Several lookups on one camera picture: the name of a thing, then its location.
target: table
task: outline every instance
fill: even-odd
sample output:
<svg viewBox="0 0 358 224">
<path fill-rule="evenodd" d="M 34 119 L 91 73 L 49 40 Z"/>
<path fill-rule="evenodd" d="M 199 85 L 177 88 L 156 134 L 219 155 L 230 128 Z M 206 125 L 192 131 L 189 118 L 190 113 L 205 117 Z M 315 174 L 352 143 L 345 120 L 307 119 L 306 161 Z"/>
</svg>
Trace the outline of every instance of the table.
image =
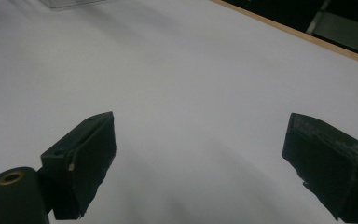
<svg viewBox="0 0 358 224">
<path fill-rule="evenodd" d="M 208 0 L 0 0 L 0 172 L 110 110 L 117 157 L 66 223 L 336 223 L 282 146 L 292 112 L 358 139 L 358 62 Z"/>
</svg>

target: white surface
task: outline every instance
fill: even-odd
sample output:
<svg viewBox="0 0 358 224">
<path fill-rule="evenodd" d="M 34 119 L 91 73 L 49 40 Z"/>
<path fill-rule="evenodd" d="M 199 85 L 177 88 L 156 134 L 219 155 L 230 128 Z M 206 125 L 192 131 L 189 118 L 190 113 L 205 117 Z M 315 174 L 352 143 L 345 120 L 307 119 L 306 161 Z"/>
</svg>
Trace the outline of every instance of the white surface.
<svg viewBox="0 0 358 224">
<path fill-rule="evenodd" d="M 358 62 L 207 0 L 0 0 L 0 172 L 109 110 L 117 157 L 66 223 L 336 223 L 282 145 L 291 112 L 358 138 Z"/>
</svg>

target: black plastic part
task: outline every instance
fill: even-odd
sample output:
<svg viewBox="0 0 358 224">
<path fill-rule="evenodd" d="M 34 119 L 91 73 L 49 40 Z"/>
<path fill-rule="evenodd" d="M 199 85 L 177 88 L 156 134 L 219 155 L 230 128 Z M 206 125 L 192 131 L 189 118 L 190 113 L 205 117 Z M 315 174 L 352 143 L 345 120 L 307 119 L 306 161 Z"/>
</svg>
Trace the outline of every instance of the black plastic part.
<svg viewBox="0 0 358 224">
<path fill-rule="evenodd" d="M 46 212 L 53 209 L 58 220 L 83 217 L 115 156 L 112 112 L 82 121 L 41 155 Z"/>
<path fill-rule="evenodd" d="M 0 224 L 48 224 L 36 171 L 19 167 L 0 174 Z"/>
<path fill-rule="evenodd" d="M 335 219 L 358 223 L 358 140 L 321 120 L 292 114 L 282 155 Z"/>
</svg>

